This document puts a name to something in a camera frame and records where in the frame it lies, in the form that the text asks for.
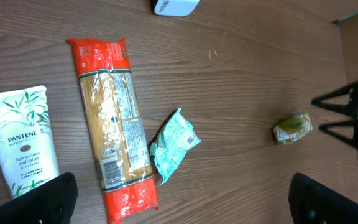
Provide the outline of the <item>green yellow snack pouch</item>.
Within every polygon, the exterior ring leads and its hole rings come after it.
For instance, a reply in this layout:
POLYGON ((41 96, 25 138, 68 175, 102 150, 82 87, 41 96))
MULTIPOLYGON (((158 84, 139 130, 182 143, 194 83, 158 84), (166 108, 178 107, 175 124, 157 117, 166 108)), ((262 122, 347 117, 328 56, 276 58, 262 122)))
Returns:
POLYGON ((292 144, 312 132, 313 127, 308 113, 295 114, 273 128, 278 144, 292 144))

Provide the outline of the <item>spaghetti pack orange ends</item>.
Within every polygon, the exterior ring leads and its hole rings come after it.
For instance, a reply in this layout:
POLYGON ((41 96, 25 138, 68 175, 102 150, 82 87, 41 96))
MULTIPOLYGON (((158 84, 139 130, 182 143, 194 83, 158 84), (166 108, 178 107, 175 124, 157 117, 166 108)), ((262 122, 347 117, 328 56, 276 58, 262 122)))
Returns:
POLYGON ((69 38, 109 223, 158 207, 125 39, 69 38))

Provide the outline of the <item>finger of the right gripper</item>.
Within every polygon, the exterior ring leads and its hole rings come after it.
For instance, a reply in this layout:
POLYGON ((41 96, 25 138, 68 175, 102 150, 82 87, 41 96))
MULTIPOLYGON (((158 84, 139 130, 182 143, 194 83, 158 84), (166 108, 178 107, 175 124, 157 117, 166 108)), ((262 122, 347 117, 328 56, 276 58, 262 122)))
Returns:
POLYGON ((358 81, 311 100, 313 106, 358 118, 358 81))
POLYGON ((358 150, 358 119, 322 124, 319 130, 358 150))

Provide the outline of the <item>white Pantene tube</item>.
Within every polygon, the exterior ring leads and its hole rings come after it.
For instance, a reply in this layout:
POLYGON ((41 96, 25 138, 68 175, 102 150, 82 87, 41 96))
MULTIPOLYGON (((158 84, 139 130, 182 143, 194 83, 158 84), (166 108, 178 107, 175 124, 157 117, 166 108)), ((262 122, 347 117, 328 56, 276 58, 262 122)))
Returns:
POLYGON ((46 91, 0 93, 0 166, 12 198, 60 175, 46 91))

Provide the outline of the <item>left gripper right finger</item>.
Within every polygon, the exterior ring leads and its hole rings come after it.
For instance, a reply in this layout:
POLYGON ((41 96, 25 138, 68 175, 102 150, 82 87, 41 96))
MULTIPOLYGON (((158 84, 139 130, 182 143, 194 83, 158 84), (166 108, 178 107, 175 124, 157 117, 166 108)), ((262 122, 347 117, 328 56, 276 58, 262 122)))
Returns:
POLYGON ((302 173, 293 175, 288 201, 294 224, 358 224, 358 203, 302 173))

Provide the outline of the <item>teal snack packet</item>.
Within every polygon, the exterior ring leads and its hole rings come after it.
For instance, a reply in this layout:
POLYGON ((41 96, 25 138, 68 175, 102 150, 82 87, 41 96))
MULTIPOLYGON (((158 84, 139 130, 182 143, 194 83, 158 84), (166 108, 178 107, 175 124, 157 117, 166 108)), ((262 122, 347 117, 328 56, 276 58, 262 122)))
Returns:
POLYGON ((150 154, 162 178, 160 185, 177 170, 186 153, 200 142, 194 127, 181 114, 181 108, 178 108, 150 146, 150 154))

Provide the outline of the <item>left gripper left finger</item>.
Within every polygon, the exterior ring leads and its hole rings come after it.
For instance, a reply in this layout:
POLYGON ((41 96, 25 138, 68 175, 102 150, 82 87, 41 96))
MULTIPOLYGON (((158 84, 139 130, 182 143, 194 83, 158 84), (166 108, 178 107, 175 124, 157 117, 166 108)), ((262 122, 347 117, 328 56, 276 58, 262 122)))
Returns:
POLYGON ((74 174, 66 172, 0 206, 0 224, 68 224, 78 187, 74 174))

